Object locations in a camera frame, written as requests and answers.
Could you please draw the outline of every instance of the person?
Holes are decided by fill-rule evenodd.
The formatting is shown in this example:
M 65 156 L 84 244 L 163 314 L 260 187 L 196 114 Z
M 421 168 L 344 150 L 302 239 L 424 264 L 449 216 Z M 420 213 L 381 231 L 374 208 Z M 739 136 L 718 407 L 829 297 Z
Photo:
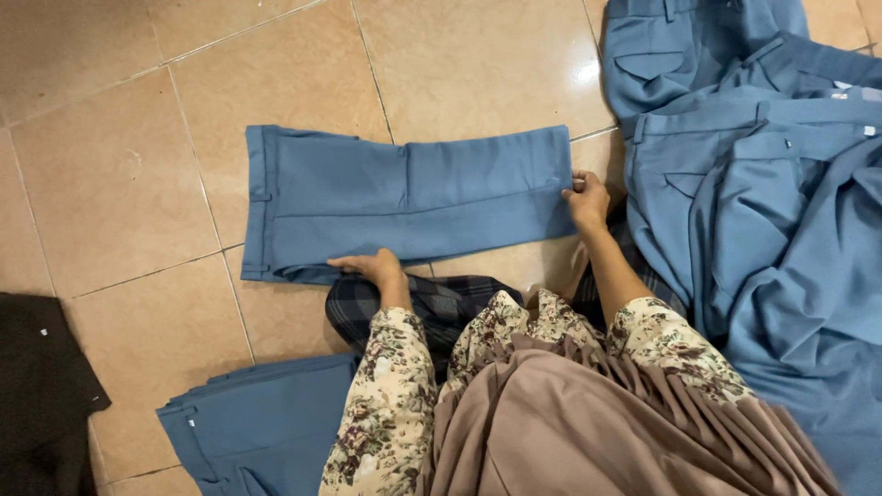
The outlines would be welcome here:
M 839 494 L 786 410 L 634 273 L 597 176 L 574 171 L 562 195 L 606 332 L 550 291 L 535 319 L 500 291 L 456 341 L 443 385 L 395 255 L 328 260 L 376 284 L 380 310 L 320 493 Z

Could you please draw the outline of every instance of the left hand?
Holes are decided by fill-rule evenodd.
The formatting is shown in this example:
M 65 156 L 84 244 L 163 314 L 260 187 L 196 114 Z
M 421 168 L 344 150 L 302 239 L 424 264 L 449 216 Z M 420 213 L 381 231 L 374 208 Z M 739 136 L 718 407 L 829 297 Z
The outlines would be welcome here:
M 401 263 L 388 248 L 380 248 L 376 255 L 355 255 L 329 259 L 331 267 L 342 268 L 346 272 L 359 272 L 365 279 L 373 282 L 380 291 L 399 287 L 402 283 L 407 287 L 407 276 L 401 270 Z

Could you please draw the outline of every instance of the ceramic tile floor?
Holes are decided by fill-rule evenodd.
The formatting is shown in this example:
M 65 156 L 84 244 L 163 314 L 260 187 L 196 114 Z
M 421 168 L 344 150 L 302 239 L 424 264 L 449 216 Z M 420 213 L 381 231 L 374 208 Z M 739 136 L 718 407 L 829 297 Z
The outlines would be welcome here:
M 153 409 L 254 362 L 341 351 L 325 291 L 239 281 L 246 124 L 366 139 L 570 126 L 622 197 L 599 82 L 604 0 L 0 0 L 0 290 L 66 304 L 114 400 L 102 496 L 189 496 Z M 872 53 L 878 0 L 804 0 L 812 36 Z M 416 267 L 566 292 L 574 238 Z

